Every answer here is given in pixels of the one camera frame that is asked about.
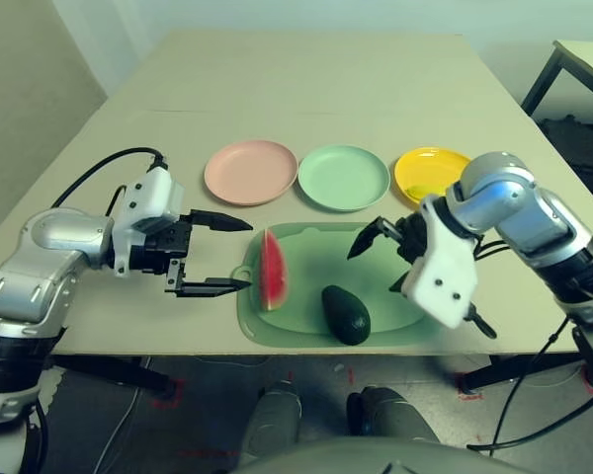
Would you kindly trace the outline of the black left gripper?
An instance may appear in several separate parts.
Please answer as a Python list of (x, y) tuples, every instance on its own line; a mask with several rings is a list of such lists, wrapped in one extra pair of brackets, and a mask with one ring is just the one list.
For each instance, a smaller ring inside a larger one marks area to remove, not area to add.
[(189, 252), (191, 225), (222, 232), (251, 231), (253, 226), (237, 217), (214, 211), (191, 209), (180, 215), (181, 221), (145, 237), (141, 245), (132, 245), (129, 268), (147, 274), (166, 274), (167, 293), (180, 298), (218, 297), (243, 290), (250, 281), (231, 277), (207, 277), (186, 281), (185, 259)]

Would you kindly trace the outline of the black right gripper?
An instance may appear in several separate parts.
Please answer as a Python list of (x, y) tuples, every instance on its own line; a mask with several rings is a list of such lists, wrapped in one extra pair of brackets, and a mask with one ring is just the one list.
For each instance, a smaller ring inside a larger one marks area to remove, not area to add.
[[(417, 258), (424, 256), (427, 248), (426, 223), (419, 212), (414, 212), (399, 218), (394, 224), (377, 217), (359, 232), (350, 247), (347, 259), (353, 259), (366, 252), (383, 233), (398, 244), (397, 254), (405, 262), (414, 263)], [(409, 271), (404, 272), (388, 290), (401, 292), (408, 274)]]

